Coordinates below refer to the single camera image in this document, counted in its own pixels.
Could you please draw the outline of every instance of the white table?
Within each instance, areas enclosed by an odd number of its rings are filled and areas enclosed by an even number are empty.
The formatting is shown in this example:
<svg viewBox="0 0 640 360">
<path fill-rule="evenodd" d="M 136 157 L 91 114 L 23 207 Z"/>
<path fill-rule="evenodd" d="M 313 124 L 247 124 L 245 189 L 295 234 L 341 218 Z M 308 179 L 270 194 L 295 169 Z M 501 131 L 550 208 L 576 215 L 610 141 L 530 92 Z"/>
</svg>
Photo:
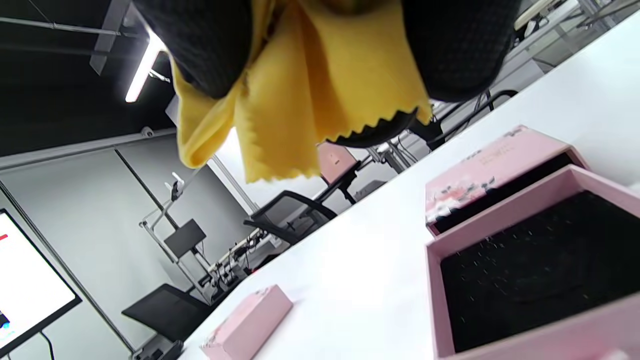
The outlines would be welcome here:
<svg viewBox="0 0 640 360">
<path fill-rule="evenodd" d="M 242 283 L 185 343 L 183 360 L 249 292 L 295 302 L 261 359 L 431 359 L 424 185 L 525 124 L 575 144 L 593 170 L 640 180 L 640 14 L 345 211 Z"/>
</svg>

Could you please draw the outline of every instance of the fluorescent light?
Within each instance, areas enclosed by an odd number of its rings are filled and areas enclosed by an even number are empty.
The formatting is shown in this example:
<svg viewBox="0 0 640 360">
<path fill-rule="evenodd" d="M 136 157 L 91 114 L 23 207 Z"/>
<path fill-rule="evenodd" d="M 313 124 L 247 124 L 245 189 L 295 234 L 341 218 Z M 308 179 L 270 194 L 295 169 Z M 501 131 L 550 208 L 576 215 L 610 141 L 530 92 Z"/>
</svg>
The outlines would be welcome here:
<svg viewBox="0 0 640 360">
<path fill-rule="evenodd" d="M 140 61 L 140 66 L 138 67 L 138 71 L 136 71 L 136 75 L 133 77 L 133 81 L 131 81 L 131 86 L 127 92 L 127 97 L 125 98 L 126 102 L 135 102 L 138 100 L 138 95 L 140 95 L 142 86 L 147 80 L 149 71 L 151 70 L 151 67 L 154 66 L 158 53 L 163 48 L 164 44 L 162 43 L 162 40 L 160 40 L 156 34 L 150 32 L 149 45 L 147 46 L 145 55 L 142 56 L 142 61 Z"/>
</svg>

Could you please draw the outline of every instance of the pink box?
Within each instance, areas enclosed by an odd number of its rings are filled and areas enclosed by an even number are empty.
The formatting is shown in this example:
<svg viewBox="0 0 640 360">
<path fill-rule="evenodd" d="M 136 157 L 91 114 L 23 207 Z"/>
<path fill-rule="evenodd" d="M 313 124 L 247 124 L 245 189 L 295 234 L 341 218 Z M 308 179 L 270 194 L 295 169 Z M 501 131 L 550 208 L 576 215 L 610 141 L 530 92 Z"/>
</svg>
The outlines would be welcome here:
<svg viewBox="0 0 640 360">
<path fill-rule="evenodd" d="M 277 285 L 256 291 L 238 305 L 200 348 L 211 360 L 250 360 L 292 306 Z"/>
<path fill-rule="evenodd" d="M 426 225 L 438 236 L 567 166 L 587 168 L 566 143 L 518 126 L 426 185 Z"/>
<path fill-rule="evenodd" d="M 601 359 L 614 349 L 622 349 L 631 359 L 640 358 L 635 357 L 640 356 L 638 293 L 487 345 L 460 353 L 454 349 L 441 261 L 583 190 L 640 217 L 640 198 L 636 194 L 570 165 L 453 227 L 426 247 L 436 358 Z"/>
</svg>

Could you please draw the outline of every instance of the floral print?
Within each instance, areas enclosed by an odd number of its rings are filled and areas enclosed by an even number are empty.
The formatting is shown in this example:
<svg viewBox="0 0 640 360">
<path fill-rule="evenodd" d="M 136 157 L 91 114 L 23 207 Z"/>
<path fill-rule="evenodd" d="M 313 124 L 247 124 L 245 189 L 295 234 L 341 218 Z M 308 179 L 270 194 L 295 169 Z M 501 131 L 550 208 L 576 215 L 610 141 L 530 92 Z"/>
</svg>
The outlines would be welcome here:
<svg viewBox="0 0 640 360">
<path fill-rule="evenodd" d="M 469 202 L 484 196 L 494 183 L 495 176 L 480 184 L 461 181 L 456 185 L 449 185 L 428 194 L 427 224 L 436 222 L 440 217 L 449 216 L 452 210 L 460 209 Z"/>
</svg>

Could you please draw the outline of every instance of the monitor screen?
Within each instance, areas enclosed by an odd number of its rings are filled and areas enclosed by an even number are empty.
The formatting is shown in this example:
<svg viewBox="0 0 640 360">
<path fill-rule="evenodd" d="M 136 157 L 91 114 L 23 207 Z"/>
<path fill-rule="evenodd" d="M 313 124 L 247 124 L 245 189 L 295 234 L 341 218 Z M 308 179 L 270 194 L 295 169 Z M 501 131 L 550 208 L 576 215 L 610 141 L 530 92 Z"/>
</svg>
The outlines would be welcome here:
<svg viewBox="0 0 640 360">
<path fill-rule="evenodd" d="M 81 299 L 0 209 L 0 358 Z"/>
</svg>

